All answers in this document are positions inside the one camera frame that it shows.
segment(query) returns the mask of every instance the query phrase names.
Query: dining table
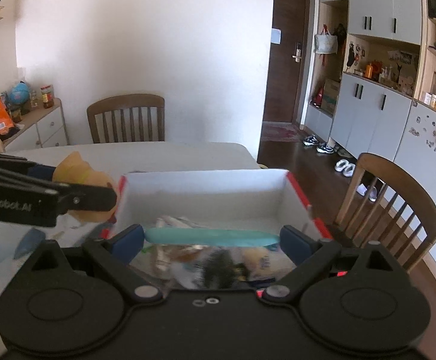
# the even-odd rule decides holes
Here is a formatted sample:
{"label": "dining table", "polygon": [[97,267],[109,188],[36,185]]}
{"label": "dining table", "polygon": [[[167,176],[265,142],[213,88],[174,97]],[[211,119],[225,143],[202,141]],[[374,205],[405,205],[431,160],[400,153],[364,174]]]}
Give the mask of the dining table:
{"label": "dining table", "polygon": [[[72,152],[79,152],[93,169],[106,172],[116,183],[122,175],[130,172],[259,168],[248,150],[236,143],[104,143],[16,151],[10,155],[55,167]],[[66,214],[58,217],[55,228],[38,229],[46,234],[47,239],[57,240],[61,247],[70,247],[94,226],[95,223],[83,225]],[[29,230],[30,226],[0,222],[0,294],[28,257],[13,259],[16,247]],[[0,338],[0,355],[4,351]]]}

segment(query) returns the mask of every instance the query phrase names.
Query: white tote bag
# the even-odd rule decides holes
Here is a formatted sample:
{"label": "white tote bag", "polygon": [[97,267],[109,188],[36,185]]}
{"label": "white tote bag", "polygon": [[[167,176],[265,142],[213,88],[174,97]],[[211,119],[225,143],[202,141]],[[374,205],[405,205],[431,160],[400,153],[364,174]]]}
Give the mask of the white tote bag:
{"label": "white tote bag", "polygon": [[336,54],[338,52],[338,37],[333,36],[328,31],[325,24],[320,35],[315,35],[317,54]]}

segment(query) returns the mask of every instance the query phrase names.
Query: red rug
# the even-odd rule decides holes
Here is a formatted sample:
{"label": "red rug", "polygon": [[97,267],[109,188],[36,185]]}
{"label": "red rug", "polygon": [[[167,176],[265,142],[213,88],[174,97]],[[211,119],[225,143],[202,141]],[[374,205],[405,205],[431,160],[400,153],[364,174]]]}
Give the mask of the red rug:
{"label": "red rug", "polygon": [[263,122],[261,140],[273,142],[301,142],[303,133],[291,123]]}

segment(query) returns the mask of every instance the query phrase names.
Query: white drawer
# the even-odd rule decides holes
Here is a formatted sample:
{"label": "white drawer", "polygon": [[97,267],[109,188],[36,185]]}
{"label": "white drawer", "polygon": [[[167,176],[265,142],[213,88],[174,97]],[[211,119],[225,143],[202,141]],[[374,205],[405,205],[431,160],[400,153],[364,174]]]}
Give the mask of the white drawer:
{"label": "white drawer", "polygon": [[47,140],[42,146],[43,147],[55,147],[55,146],[67,146],[65,129],[62,127],[52,137]]}
{"label": "white drawer", "polygon": [[16,152],[18,150],[31,150],[39,149],[41,147],[40,138],[35,125],[25,130],[22,134],[17,136],[5,147],[5,152]]}
{"label": "white drawer", "polygon": [[37,126],[41,142],[49,140],[63,126],[61,108],[55,109],[51,114],[44,117],[37,123]]}

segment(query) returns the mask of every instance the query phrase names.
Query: cardboard box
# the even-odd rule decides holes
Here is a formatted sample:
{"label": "cardboard box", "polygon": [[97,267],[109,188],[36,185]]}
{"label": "cardboard box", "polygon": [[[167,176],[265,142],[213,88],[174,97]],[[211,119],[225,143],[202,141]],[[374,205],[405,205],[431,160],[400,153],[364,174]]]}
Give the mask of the cardboard box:
{"label": "cardboard box", "polygon": [[323,89],[323,100],[321,102],[321,109],[329,112],[330,114],[335,113],[336,101],[338,99],[340,83],[327,79],[324,83]]}
{"label": "cardboard box", "polygon": [[291,225],[315,240],[331,238],[311,218],[311,205],[287,170],[131,173],[120,187],[114,234],[133,224],[155,227],[160,216],[171,215],[210,228],[279,234]]}

